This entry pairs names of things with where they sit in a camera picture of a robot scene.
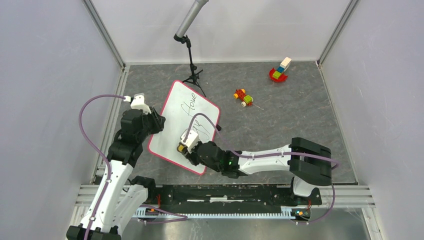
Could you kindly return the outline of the pink framed whiteboard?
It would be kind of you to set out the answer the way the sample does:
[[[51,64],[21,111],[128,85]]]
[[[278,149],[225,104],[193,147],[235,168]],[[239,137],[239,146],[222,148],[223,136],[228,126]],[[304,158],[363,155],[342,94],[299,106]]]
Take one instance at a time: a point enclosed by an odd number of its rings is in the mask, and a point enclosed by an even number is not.
[[[221,110],[215,103],[181,81],[174,81],[160,114],[165,117],[164,129],[150,138],[147,147],[154,156],[197,175],[203,175],[206,172],[204,165],[198,164],[195,166],[191,164],[188,159],[177,151],[181,135],[187,130],[192,117],[197,113],[205,114],[217,125]]]

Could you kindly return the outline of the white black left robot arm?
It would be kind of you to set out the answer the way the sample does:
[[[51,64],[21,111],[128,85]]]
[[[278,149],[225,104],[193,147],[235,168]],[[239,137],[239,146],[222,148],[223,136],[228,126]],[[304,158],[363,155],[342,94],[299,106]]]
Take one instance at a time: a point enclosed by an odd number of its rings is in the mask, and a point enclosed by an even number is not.
[[[129,109],[122,114],[120,129],[108,149],[101,183],[80,224],[68,228],[68,240],[120,240],[139,206],[156,200],[154,179],[142,176],[136,176],[125,197],[119,198],[143,152],[144,140],[161,132],[165,121],[154,107],[148,112]]]

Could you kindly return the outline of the yellow bone shaped eraser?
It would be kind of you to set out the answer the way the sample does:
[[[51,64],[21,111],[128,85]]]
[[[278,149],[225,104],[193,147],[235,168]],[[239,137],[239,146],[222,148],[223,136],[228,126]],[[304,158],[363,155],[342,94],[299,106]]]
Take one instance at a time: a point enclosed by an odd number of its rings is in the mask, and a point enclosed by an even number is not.
[[[179,153],[183,153],[184,152],[184,149],[185,149],[185,146],[183,144],[179,144],[178,147],[177,147],[177,151]]]

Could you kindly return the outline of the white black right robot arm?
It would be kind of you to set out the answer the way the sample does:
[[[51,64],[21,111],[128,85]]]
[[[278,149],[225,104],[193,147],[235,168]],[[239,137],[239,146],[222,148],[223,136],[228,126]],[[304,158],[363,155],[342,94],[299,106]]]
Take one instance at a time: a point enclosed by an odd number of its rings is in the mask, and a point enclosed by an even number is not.
[[[295,204],[306,201],[315,188],[332,185],[332,171],[340,164],[331,158],[329,148],[301,137],[262,151],[222,150],[213,141],[182,139],[177,151],[192,165],[203,165],[231,179],[259,172],[290,172],[294,177],[288,196]]]

